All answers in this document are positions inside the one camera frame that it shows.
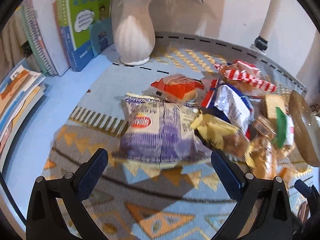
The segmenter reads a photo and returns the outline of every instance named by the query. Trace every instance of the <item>red and white striped package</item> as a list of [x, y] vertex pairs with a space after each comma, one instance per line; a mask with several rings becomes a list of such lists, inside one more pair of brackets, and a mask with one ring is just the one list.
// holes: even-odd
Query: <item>red and white striped package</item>
[[261, 89], [266, 92], [274, 92], [276, 90], [276, 86], [266, 80], [258, 79], [247, 72], [240, 72], [239, 70], [226, 70], [223, 74], [227, 79], [242, 81], [250, 84], [254, 88]]
[[276, 91], [276, 86], [264, 80], [260, 69], [255, 65], [237, 60], [230, 66], [214, 65], [224, 77], [224, 81], [249, 96], [260, 98]]

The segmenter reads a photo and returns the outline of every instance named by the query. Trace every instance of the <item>book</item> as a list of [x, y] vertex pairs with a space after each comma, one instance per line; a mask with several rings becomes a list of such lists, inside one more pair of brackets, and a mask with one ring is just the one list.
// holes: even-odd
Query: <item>book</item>
[[10, 117], [19, 104], [44, 80], [42, 73], [29, 71], [20, 65], [11, 75], [7, 87], [0, 93], [0, 138], [10, 124]]
[[54, 73], [62, 76], [65, 71], [69, 68], [68, 60], [66, 60], [60, 38], [59, 38], [59, 29], [57, 29], [55, 16], [56, 13], [52, 4], [56, 0], [31, 0], [32, 7], [30, 10], [33, 10], [34, 21], [39, 29], [39, 33], [42, 38], [45, 50], [44, 54], [47, 51], [46, 58], [51, 60], [51, 68]]
[[50, 55], [44, 45], [41, 33], [39, 31], [39, 26], [36, 20], [36, 15], [33, 8], [32, 0], [24, 0], [21, 5], [22, 9], [22, 19], [25, 27], [26, 34], [29, 34], [31, 41], [33, 43], [36, 53], [38, 54], [38, 59], [45, 68], [44, 73], [50, 76], [57, 75], [57, 71], [54, 68]]
[[12, 116], [3, 137], [0, 139], [0, 171], [2, 172], [5, 159], [10, 149], [11, 143], [21, 126], [22, 122], [29, 114], [34, 105], [44, 95], [45, 86], [38, 85], [32, 92], [24, 98], [22, 105], [17, 108], [17, 113]]
[[111, 0], [61, 0], [63, 32], [74, 71], [113, 43]]

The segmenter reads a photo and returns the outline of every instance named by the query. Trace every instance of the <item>yellow snack package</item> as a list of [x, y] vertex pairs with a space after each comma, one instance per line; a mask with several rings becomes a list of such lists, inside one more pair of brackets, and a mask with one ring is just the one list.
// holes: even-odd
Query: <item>yellow snack package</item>
[[190, 127], [197, 129], [213, 147], [236, 157], [244, 157], [250, 143], [236, 126], [211, 114], [200, 114]]

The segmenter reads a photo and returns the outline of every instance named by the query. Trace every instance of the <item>brand logo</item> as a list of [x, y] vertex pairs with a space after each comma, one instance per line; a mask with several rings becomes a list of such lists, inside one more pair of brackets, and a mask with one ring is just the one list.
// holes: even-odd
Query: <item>brand logo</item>
[[133, 128], [145, 128], [151, 125], [151, 119], [147, 116], [137, 116], [132, 124], [131, 127]]

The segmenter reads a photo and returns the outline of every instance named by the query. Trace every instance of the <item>screw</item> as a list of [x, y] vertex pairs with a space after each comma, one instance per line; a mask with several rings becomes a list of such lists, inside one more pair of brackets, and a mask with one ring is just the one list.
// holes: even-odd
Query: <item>screw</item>
[[71, 179], [72, 176], [73, 176], [73, 173], [72, 173], [72, 172], [67, 172], [67, 173], [64, 175], [64, 177], [65, 177], [66, 179]]
[[254, 178], [254, 175], [251, 174], [251, 173], [247, 173], [247, 174], [245, 175], [245, 177], [246, 177], [247, 179], [253, 179], [253, 178]]
[[281, 183], [281, 182], [282, 182], [282, 178], [279, 177], [279, 176], [277, 176], [277, 177], [276, 177], [276, 181], [278, 181], [279, 183]]
[[41, 182], [43, 180], [42, 176], [39, 176], [38, 178], [36, 178], [36, 182]]

